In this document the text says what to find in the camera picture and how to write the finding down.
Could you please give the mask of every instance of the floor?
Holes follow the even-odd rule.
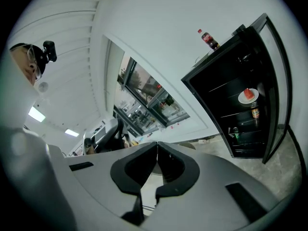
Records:
[[[203,144],[199,142],[192,144],[198,151],[232,162],[262,182],[279,200],[289,195],[301,184],[301,165],[289,133],[286,134],[276,153],[266,164],[263,164],[261,159],[232,158],[221,136],[216,136]]]

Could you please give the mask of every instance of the camera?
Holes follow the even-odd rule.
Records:
[[[57,54],[56,54],[56,48],[54,46],[53,41],[45,41],[43,43],[43,58],[46,61],[46,64],[51,61],[55,62],[57,61]]]

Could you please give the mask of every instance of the black cable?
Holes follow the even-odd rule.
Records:
[[[30,131],[30,129],[26,125],[24,125],[24,128]]]
[[[142,207],[148,207],[148,208],[151,208],[151,209],[155,210],[155,208],[149,207],[149,206],[145,206],[145,205],[143,205]]]
[[[144,210],[148,210],[148,211],[154,211],[154,210],[152,210],[152,209],[150,209],[150,208],[146,208],[146,207],[142,207]]]

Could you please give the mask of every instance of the glass door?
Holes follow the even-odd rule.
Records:
[[[263,163],[266,163],[275,153],[282,142],[290,120],[292,106],[292,81],[289,61],[282,40],[276,31],[273,23],[267,16],[262,14],[251,27],[259,34],[274,68],[274,75],[277,80],[275,117],[275,130],[272,143],[265,151]]]
[[[115,112],[139,135],[189,118],[159,82],[126,54],[115,90]]]

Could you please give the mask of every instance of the person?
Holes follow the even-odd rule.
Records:
[[[45,71],[46,60],[43,51],[35,45],[19,43],[10,48],[10,53],[25,77],[34,86],[35,81],[40,79]]]

